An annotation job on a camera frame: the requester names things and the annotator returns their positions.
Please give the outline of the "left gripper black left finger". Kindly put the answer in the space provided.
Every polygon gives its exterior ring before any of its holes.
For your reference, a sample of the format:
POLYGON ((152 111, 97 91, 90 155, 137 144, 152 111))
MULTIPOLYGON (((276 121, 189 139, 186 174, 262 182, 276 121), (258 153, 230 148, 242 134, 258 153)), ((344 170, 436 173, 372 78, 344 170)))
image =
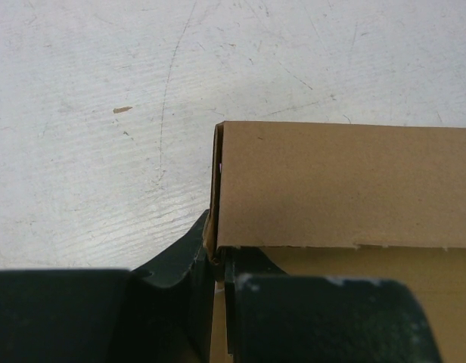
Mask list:
POLYGON ((131 271, 0 271, 0 362, 209 361, 206 219, 131 271))

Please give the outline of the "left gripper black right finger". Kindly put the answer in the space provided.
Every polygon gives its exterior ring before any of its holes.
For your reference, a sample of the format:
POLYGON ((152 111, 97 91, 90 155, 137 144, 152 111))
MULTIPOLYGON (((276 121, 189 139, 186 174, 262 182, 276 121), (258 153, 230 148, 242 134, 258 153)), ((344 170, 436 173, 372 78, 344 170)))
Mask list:
POLYGON ((225 253, 236 362, 438 362, 421 305, 390 279, 294 276, 256 247, 225 253))

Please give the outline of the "cardboard box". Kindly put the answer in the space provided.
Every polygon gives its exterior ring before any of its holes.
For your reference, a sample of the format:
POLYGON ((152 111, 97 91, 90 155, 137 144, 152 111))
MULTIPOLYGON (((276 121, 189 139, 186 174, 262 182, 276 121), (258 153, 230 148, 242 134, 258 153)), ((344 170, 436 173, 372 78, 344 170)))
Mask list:
POLYGON ((294 276, 407 286, 441 359, 466 362, 466 129, 223 122, 203 243, 220 287, 212 360, 227 350, 225 253, 256 247, 294 276))

